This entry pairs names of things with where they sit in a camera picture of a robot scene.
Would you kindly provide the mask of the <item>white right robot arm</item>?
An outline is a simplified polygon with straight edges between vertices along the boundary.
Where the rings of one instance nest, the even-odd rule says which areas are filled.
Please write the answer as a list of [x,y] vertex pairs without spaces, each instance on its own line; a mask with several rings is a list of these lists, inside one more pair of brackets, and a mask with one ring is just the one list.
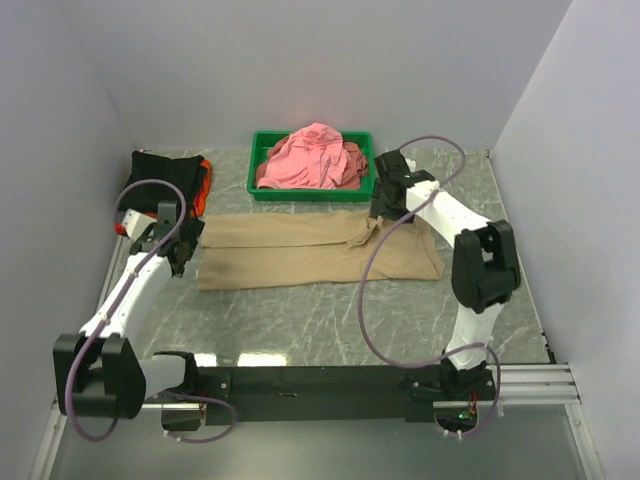
[[460,399],[486,379],[486,346],[503,306],[520,287],[515,236],[505,221],[491,221],[447,193],[424,170],[413,171],[398,150],[375,159],[370,214],[426,222],[453,248],[451,286],[458,310],[445,357],[435,368],[435,389]]

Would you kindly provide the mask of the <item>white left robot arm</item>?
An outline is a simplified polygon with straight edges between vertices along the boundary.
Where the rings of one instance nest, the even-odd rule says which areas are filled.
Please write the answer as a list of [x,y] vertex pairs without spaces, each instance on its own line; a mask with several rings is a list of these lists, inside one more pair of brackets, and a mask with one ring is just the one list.
[[140,360],[133,345],[156,297],[170,279],[183,275],[203,227],[178,202],[161,202],[102,306],[78,333],[56,340],[55,381],[65,415],[132,419],[146,399],[164,391],[179,402],[197,395],[193,354],[162,351]]

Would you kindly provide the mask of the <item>beige t shirt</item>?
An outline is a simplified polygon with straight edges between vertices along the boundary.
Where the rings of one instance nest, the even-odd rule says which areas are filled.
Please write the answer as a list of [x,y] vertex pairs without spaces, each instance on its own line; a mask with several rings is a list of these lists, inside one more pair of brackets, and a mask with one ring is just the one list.
[[437,281],[445,271],[424,221],[365,211],[209,215],[197,269],[201,291],[369,280]]

